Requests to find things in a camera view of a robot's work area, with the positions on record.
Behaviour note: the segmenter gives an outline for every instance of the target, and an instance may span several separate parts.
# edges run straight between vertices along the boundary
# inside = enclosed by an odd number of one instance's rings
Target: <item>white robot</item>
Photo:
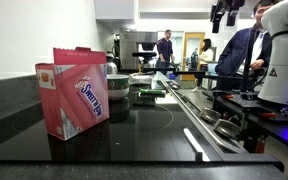
[[[272,54],[258,97],[288,105],[288,0],[267,10],[262,25],[272,36]]]

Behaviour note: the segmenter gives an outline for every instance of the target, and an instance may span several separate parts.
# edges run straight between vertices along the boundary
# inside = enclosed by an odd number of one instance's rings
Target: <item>backsplash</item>
[[[35,75],[0,80],[0,119],[39,101]]]

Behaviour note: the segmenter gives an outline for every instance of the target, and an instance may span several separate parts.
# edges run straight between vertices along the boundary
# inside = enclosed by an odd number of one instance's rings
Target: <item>pink box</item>
[[[68,140],[109,118],[106,55],[55,49],[54,64],[36,64],[48,133]]]

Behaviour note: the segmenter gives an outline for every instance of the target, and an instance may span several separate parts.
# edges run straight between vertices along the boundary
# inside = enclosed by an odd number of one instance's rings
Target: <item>cooktop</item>
[[[167,93],[139,93],[152,87]],[[157,81],[131,86],[125,98],[110,102],[108,120],[67,141],[47,134],[40,105],[0,120],[0,160],[194,162],[221,158],[179,101]]]

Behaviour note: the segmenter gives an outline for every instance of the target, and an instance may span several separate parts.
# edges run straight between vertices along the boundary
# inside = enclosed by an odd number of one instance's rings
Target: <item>green label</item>
[[[129,88],[128,79],[108,79],[108,90],[122,90]]]

